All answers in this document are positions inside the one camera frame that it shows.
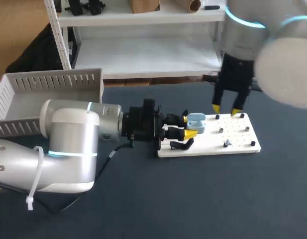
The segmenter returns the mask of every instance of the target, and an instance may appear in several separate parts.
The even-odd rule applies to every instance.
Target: table
[[[163,112],[212,114],[208,83],[107,88],[103,101],[141,106],[154,98]],[[227,92],[223,112],[234,93]],[[50,216],[25,198],[0,193],[0,238],[17,239],[293,239],[307,238],[307,111],[252,92],[249,114],[257,154],[155,158],[151,144],[119,151],[90,193]],[[33,147],[41,137],[14,138]],[[117,144],[99,146],[98,167]],[[62,207],[75,195],[37,194]]]

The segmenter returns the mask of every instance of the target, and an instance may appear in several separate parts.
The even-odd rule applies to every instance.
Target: zip tie
[[[109,158],[112,158],[114,156],[114,154],[116,153],[116,151],[112,151],[110,154],[109,154]]]
[[[34,182],[33,182],[33,185],[30,189],[28,196],[26,197],[26,203],[27,203],[27,206],[28,206],[28,210],[30,210],[30,211],[33,211],[33,202],[34,202],[33,196],[34,196],[34,193],[35,193],[37,185],[38,185],[38,181],[39,181],[40,176],[41,176],[42,171],[43,171],[43,162],[44,162],[44,150],[43,150],[43,148],[40,147],[40,146],[35,146],[33,148],[33,150],[36,150],[36,151],[39,152],[39,157],[38,157],[38,163],[37,163]]]

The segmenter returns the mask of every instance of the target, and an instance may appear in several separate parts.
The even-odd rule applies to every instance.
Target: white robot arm
[[[242,110],[253,77],[274,100],[307,108],[307,0],[228,0],[222,50],[216,112],[224,90],[239,93],[231,113]]]

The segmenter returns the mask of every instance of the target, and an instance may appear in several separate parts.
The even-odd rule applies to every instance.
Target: blue object
[[[201,134],[205,131],[205,125],[205,121],[189,121],[187,124],[187,129],[197,130],[198,134]]]
[[[54,152],[54,151],[48,151],[48,154],[56,155],[56,156],[77,156],[77,157],[85,156],[84,153],[62,153],[62,152]],[[97,156],[97,153],[92,153],[90,156],[91,157]]]
[[[299,20],[307,20],[307,16],[293,16],[291,18],[288,18],[287,20],[282,22],[282,26],[285,26],[293,21],[299,21]]]
[[[250,27],[255,27],[255,28],[266,28],[264,25],[258,23],[258,22],[249,22],[249,21],[244,21],[236,16],[234,16],[228,9],[228,7],[226,7],[226,10],[225,10],[226,14],[232,18],[234,21],[242,24],[242,25],[245,25],[245,26],[250,26]]]
[[[92,106],[92,102],[88,103],[87,110],[90,111],[90,107]]]
[[[202,113],[191,113],[187,116],[188,121],[206,120],[206,116]]]

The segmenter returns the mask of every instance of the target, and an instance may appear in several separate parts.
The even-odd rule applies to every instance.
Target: white shelf
[[[200,76],[219,71],[210,37],[85,39],[75,69],[103,68],[104,79]]]
[[[84,15],[73,16],[63,11],[59,17],[60,26],[113,26],[113,25],[148,25],[161,23],[187,23],[223,21],[225,0],[208,0],[208,4],[220,5],[219,10],[200,9],[196,13],[188,13],[172,0],[161,0],[160,10],[133,14],[129,0],[105,0],[106,8],[100,15],[92,16],[84,11]]]

